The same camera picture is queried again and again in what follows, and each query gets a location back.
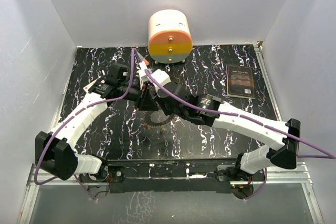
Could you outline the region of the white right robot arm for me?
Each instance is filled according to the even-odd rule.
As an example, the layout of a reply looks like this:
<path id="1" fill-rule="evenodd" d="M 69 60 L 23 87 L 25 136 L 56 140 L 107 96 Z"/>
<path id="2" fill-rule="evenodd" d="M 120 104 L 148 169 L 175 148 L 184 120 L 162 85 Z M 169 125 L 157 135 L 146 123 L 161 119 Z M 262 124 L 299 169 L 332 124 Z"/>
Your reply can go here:
<path id="1" fill-rule="evenodd" d="M 177 116 L 196 125 L 226 129 L 248 136 L 263 146 L 237 156 L 231 176 L 247 180 L 259 170 L 270 166 L 296 169 L 300 121 L 274 121 L 238 109 L 210 94 L 192 95 L 181 85 L 169 82 L 155 87 L 156 101 L 166 114 Z"/>

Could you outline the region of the black disc with keyrings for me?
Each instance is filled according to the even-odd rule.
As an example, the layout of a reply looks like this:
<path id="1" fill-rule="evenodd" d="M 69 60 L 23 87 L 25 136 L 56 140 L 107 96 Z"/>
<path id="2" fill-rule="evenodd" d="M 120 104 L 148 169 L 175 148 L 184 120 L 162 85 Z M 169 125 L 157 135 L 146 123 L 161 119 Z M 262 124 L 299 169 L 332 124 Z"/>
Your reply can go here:
<path id="1" fill-rule="evenodd" d="M 145 113 L 142 125 L 147 129 L 162 128 L 174 122 L 177 118 L 177 115 L 166 115 L 162 110 L 148 111 Z"/>

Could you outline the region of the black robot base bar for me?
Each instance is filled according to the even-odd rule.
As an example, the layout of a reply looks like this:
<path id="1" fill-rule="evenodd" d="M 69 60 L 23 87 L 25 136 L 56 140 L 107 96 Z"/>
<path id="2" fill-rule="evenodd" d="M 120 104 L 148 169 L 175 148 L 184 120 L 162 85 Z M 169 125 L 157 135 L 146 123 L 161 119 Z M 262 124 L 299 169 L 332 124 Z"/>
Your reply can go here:
<path id="1" fill-rule="evenodd" d="M 265 179 L 263 171 L 253 175 L 236 172 L 235 159 L 120 159 L 108 160 L 103 163 L 98 175 L 80 175 L 82 183 L 89 185 L 103 185 L 111 194 L 130 193 L 135 191 L 170 192 L 159 189 L 158 182 L 150 182 L 144 178 L 186 178 L 200 175 L 206 177 L 196 179 L 192 183 L 182 182 L 173 189 L 174 192 L 185 191 L 215 191 L 230 194 L 232 188 L 238 185 L 247 185 L 248 192 L 252 193 L 252 183 L 262 182 Z"/>

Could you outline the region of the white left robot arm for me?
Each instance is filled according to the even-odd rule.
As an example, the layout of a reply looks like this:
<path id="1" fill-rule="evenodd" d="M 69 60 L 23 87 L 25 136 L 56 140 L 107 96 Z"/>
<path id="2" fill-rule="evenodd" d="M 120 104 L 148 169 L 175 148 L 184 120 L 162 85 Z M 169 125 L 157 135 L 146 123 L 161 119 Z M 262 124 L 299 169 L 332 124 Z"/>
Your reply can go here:
<path id="1" fill-rule="evenodd" d="M 35 138 L 35 164 L 53 178 L 68 180 L 73 175 L 90 174 L 96 181 L 108 177 L 108 168 L 103 160 L 93 154 L 78 154 L 75 147 L 95 119 L 119 100 L 130 100 L 140 104 L 144 97 L 149 76 L 159 75 L 145 63 L 140 70 L 115 64 L 108 75 L 102 75 L 84 87 L 85 96 L 79 105 L 50 132 L 41 131 Z"/>

